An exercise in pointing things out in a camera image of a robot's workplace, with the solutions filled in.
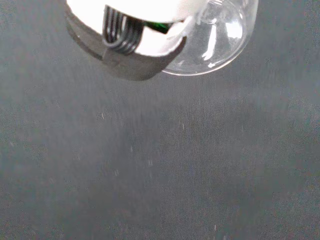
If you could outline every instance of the clear glass bowl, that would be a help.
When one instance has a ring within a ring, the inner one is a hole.
[[[254,30],[259,0],[209,0],[182,52],[163,72],[203,75],[234,60]]]

